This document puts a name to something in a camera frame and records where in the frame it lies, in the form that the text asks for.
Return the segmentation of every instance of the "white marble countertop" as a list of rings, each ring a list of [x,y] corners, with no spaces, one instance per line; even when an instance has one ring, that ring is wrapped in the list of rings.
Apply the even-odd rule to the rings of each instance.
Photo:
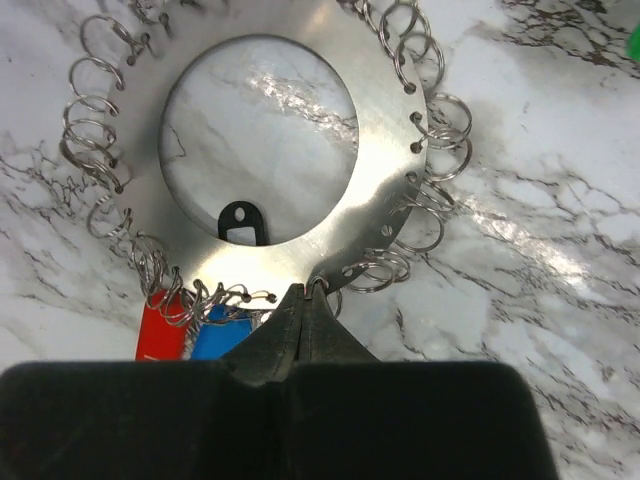
[[[111,12],[133,25],[125,3],[0,4],[1,369],[133,357],[135,273],[117,243],[86,232],[100,192],[57,151],[79,22]],[[640,3],[608,3],[421,0],[447,59],[443,88],[473,110],[476,154],[449,185],[460,206],[445,242],[411,259],[407,283],[347,295],[341,317],[383,360],[514,366],[566,479],[640,478],[640,67],[624,55]],[[239,188],[285,205],[265,207],[276,241],[332,208],[357,143],[339,81],[285,47],[254,41],[206,59],[176,94],[175,138],[165,136],[169,164],[195,152],[174,162],[189,168],[168,168],[201,195],[203,222]],[[275,169],[260,167],[265,152]],[[297,188],[277,188],[288,183]]]

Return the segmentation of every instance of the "brushed metal surface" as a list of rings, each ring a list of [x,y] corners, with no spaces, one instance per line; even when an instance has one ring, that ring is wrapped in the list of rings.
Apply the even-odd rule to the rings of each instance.
[[[424,173],[425,154],[410,150],[417,132],[409,121],[412,112],[426,113],[422,90],[404,92],[377,36],[335,0],[199,2],[201,8],[168,4],[171,35],[161,26],[147,28],[151,51],[133,66],[120,65],[126,89],[109,94],[120,113],[106,117],[122,151],[116,173],[129,179],[122,194],[114,193],[116,205],[120,212],[133,210],[131,234],[156,238],[185,285],[196,279],[210,288],[244,284],[280,299],[292,283],[320,275],[337,290],[361,273],[345,277],[343,267],[361,260],[366,248],[387,248],[406,221],[409,209],[391,212],[403,196],[415,197],[406,175],[414,172],[421,181]],[[174,200],[159,160],[163,112],[183,73],[216,45],[250,35],[295,42],[326,61],[351,95],[359,125],[355,169],[334,210],[301,237],[266,247],[233,245],[200,228]],[[407,76],[419,86],[407,62]],[[245,306],[273,308],[260,300]]]

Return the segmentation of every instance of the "red tag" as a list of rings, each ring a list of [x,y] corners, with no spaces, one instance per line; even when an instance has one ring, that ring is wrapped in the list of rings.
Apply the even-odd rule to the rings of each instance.
[[[154,302],[162,300],[165,292],[153,297]],[[183,311],[178,295],[169,305],[169,315],[178,315]],[[145,305],[142,314],[140,335],[136,361],[148,362],[157,360],[182,360],[187,327],[174,327],[167,323],[159,310],[153,310]]]

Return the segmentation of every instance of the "black key tag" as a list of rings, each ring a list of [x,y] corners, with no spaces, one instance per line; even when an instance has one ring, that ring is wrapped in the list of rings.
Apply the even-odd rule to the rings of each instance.
[[[236,212],[238,212],[238,217],[242,217],[242,220],[238,220]],[[232,202],[222,209],[218,219],[218,238],[226,242],[229,230],[246,227],[253,228],[256,235],[256,246],[269,245],[267,226],[260,210],[253,203],[245,201]]]

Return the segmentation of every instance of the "blue object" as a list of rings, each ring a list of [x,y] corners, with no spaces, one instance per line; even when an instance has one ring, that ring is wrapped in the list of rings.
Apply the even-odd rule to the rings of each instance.
[[[223,320],[229,310],[216,305],[209,313],[210,320]],[[249,317],[237,319],[223,325],[203,325],[191,354],[192,360],[216,360],[231,351],[251,334]]]

